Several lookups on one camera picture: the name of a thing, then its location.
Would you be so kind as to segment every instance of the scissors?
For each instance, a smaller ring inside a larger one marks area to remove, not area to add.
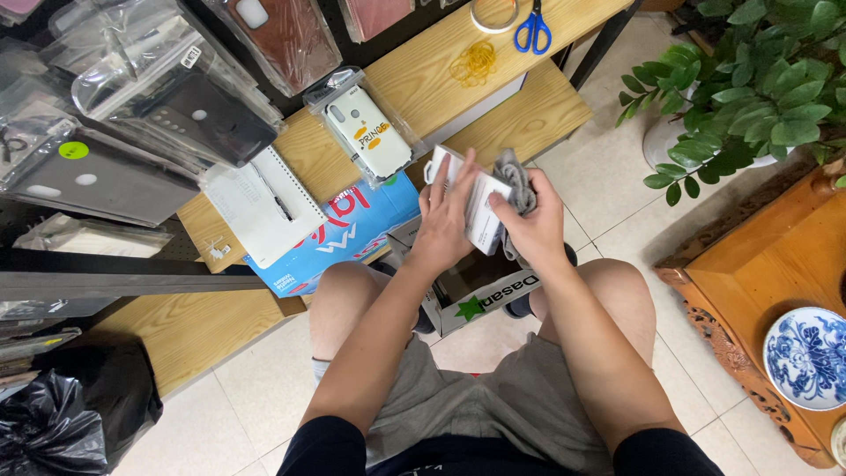
[[[529,31],[528,35],[526,35],[525,46],[521,45],[519,41],[520,31],[524,28]],[[542,31],[547,34],[547,45],[541,50],[537,48],[537,41]],[[517,51],[521,53],[528,52],[531,47],[531,51],[534,54],[543,54],[547,52],[551,44],[552,33],[549,31],[547,24],[543,22],[543,15],[541,14],[541,0],[535,0],[535,6],[532,7],[529,18],[518,26],[517,31],[514,32],[514,45],[517,47]]]

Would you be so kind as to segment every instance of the gray cloth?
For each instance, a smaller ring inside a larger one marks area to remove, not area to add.
[[[312,359],[320,382],[328,362]],[[613,474],[608,449],[581,406],[561,347],[534,333],[490,374],[438,370],[414,334],[367,434],[370,467],[442,434],[507,438],[522,452],[588,474]]]
[[[511,199],[508,202],[517,208],[517,213],[521,217],[537,207],[537,195],[529,183],[529,174],[526,173],[526,169],[517,160],[517,154],[514,153],[514,149],[503,149],[499,153],[497,161],[493,164],[493,176],[514,188],[514,192],[511,194]],[[505,257],[511,261],[518,259],[524,268],[528,268],[529,266],[525,263],[525,260],[520,259],[520,253],[511,242],[511,236],[508,235],[507,230],[503,230],[502,240]]]

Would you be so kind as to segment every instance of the brown leather phone case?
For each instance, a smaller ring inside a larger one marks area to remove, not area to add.
[[[311,0],[260,0],[270,17],[251,29],[229,0],[229,14],[259,47],[273,68],[300,92],[338,67],[338,57],[321,27],[320,11]]]

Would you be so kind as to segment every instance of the tape roll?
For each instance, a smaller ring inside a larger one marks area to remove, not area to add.
[[[511,19],[501,25],[490,25],[482,21],[475,12],[476,1],[477,0],[473,0],[470,2],[470,17],[473,19],[473,25],[476,25],[476,28],[479,30],[484,31],[485,33],[505,33],[506,31],[511,30],[511,27],[517,22],[517,15],[520,13],[520,4],[518,3],[518,0],[511,0],[511,4],[514,6],[514,12],[511,14]]]

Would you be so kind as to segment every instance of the white pot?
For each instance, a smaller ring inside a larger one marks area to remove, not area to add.
[[[669,122],[668,118],[661,118],[653,125],[643,137],[643,156],[646,158],[646,163],[652,169],[659,163],[675,163],[667,155],[667,151],[678,144],[677,137],[687,132],[684,128],[684,122],[679,119]],[[788,153],[792,151],[793,147],[788,147]],[[755,161],[747,167],[747,169],[756,169],[778,162],[778,160],[767,154],[764,157],[758,157]]]

